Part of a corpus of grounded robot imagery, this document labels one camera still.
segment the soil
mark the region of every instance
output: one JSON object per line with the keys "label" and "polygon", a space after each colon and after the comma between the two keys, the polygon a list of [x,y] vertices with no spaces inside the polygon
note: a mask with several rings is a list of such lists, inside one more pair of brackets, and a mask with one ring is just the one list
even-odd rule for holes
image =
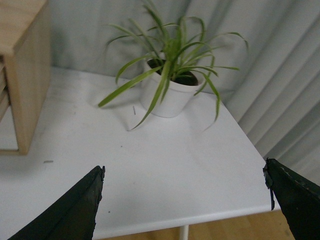
{"label": "soil", "polygon": [[[161,65],[161,63],[157,60],[151,59],[149,61],[147,61],[148,65],[150,66],[150,68],[155,68]],[[157,74],[161,75],[161,69],[156,71]],[[197,86],[199,85],[198,80],[196,78],[196,76],[190,72],[190,71],[186,71],[182,74],[183,76],[177,77],[174,82],[177,84],[182,84],[182,85],[187,85],[187,86]]]}

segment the white pot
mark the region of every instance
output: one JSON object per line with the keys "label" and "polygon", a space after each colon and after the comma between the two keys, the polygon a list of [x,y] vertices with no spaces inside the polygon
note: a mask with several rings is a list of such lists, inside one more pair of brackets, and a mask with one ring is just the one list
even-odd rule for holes
{"label": "white pot", "polygon": [[[150,66],[145,62],[144,70],[148,71],[150,69]],[[149,109],[160,80],[161,76],[156,72],[150,75],[149,78],[143,80],[140,102],[146,110]],[[199,85],[197,86],[187,86],[170,81],[169,89],[163,101],[160,103],[161,99],[159,99],[151,113],[164,118],[176,117],[182,112],[188,101],[203,84],[199,79],[198,82]]]}

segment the white table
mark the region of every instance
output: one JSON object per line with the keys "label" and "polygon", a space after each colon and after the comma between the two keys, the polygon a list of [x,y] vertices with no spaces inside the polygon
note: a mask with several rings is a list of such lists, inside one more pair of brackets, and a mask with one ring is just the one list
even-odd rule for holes
{"label": "white table", "polygon": [[27,156],[0,156],[0,239],[41,214],[97,165],[106,174],[94,239],[269,211],[264,160],[224,106],[201,93],[175,118],[145,113],[135,87],[97,103],[113,77],[52,69]]}

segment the white curtain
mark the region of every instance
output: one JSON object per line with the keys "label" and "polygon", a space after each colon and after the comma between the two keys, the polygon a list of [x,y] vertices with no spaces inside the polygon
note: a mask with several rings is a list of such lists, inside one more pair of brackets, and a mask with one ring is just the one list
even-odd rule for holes
{"label": "white curtain", "polygon": [[[154,0],[165,22],[198,16],[218,39],[214,83],[223,102],[263,157],[320,185],[320,1]],[[52,62],[55,66],[114,76],[142,50],[128,41],[105,43],[118,34],[107,23],[128,26],[134,18],[152,25],[140,0],[51,0]],[[141,71],[132,68],[125,77]]]}

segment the wooden cabinet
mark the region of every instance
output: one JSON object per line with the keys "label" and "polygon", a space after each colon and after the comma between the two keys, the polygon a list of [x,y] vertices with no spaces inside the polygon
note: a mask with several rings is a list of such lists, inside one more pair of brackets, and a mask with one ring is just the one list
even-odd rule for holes
{"label": "wooden cabinet", "polygon": [[28,153],[50,82],[47,0],[0,0],[0,120],[12,110],[17,149]]}

